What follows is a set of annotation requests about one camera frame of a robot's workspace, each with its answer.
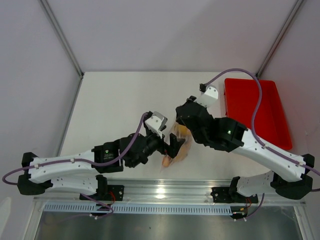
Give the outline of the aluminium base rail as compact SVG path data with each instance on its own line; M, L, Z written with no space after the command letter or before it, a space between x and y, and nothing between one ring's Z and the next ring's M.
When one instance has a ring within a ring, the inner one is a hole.
M108 185L123 185L123 204L205 205L214 204L213 187L228 187L228 180L163 180L109 179ZM78 193L46 192L33 197L34 201L81 202ZM306 200L291 200L275 193L266 193L262 206L305 206Z

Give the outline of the clear zip top bag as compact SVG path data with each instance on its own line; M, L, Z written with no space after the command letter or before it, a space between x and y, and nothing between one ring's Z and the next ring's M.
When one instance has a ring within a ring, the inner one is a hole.
M191 149L193 136L191 131L184 125L175 122L170 131L170 135L176 137L176 143L173 145L172 151L166 153L161 162L161 169L167 169L170 166L183 161Z

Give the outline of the right aluminium frame post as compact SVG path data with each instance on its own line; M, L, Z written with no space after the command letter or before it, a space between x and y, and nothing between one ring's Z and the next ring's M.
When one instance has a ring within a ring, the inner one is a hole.
M268 49L265 57L263 58L261 64L259 65L255 77L260 79L267 69L268 65L270 64L271 60L273 59L275 53L277 52L278 48L282 44L283 40L285 39L286 35L288 34L290 28L294 24L296 18L298 17L300 11L302 10L303 6L305 5L306 0L295 0L292 8L290 9L287 17L285 18L283 24L281 25L278 33L275 36L270 48Z

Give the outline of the left aluminium frame post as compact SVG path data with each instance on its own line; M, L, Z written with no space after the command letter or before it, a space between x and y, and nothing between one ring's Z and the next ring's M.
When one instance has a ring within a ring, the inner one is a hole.
M39 0L39 5L41 6L45 16L48 19L49 24L51 25L58 41L60 42L60 45L62 46L67 58L69 59L72 67L74 68L77 75L82 78L84 75L84 72L82 71L80 64L70 46L69 41L67 40L65 33L49 3L48 0Z

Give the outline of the papaya slice toy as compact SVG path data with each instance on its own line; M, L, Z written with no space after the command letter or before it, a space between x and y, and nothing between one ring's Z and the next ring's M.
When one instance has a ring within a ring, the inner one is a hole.
M162 166L164 168L167 168L171 165L172 163L172 158L169 157L169 156L164 156L163 159L162 159Z

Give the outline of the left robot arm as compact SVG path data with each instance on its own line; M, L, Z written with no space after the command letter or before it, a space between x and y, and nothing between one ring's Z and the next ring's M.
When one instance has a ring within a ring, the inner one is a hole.
M125 167L145 165L154 152L174 158L185 139L171 133L169 143L162 131L167 118L158 112L144 113L137 130L126 137L94 146L92 149L68 156L38 157L32 152L22 156L23 174L18 177L17 188L22 195L41 195L49 190L75 192L103 200L109 188L106 173L122 172Z

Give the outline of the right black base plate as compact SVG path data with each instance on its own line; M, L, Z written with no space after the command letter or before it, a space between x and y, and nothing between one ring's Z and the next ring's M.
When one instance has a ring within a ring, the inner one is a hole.
M229 193L229 187L212 187L210 195L212 196L214 203L224 203L224 204L245 204L245 203L258 203L258 196L242 196L237 192Z

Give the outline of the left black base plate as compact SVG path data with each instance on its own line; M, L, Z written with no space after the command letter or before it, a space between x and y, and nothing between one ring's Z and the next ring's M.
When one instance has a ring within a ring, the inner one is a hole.
M98 201L119 201L123 200L125 193L124 185L108 185L100 194L95 193L89 197Z

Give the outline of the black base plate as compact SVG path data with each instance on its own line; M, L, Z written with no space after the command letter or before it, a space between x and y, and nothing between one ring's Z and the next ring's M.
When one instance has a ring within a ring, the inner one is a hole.
M212 196L214 203L224 203L224 204L245 204L245 203L258 203L258 196L242 196L237 192L229 193L229 187L212 187L210 195Z
M100 194L95 193L89 197L98 201L119 201L123 200L125 193L124 185L108 185Z

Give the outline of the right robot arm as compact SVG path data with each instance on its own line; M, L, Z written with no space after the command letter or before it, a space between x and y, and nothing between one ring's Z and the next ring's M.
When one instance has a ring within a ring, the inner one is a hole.
M196 143L244 156L268 168L268 172L260 175L233 177L227 188L230 202L272 193L300 200L313 191L313 178L308 175L315 163L311 154L294 155L262 143L242 123L229 117L213 117L195 97L178 106L175 112L176 122L190 130Z

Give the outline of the aluminium frame post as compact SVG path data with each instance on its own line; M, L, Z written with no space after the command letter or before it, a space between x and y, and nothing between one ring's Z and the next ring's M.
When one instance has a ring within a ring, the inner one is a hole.
M77 75L82 78L84 75L84 72L82 71L80 64L70 46L69 41L67 40L65 33L49 3L48 0L39 0L39 5L41 6L45 16L48 19L49 24L51 25L58 41L60 42L60 45L62 46L67 58L69 59L72 67L74 68Z
M290 9L287 17L285 18L283 24L281 25L278 33L275 36L270 48L268 49L265 57L263 58L261 64L259 65L255 77L260 79L267 69L268 65L270 64L271 60L273 59L275 53L277 52L278 48L282 44L283 40L285 39L286 35L288 34L290 28L294 24L296 18L298 17L300 11L302 10L303 6L305 5L306 0L295 0L292 8Z

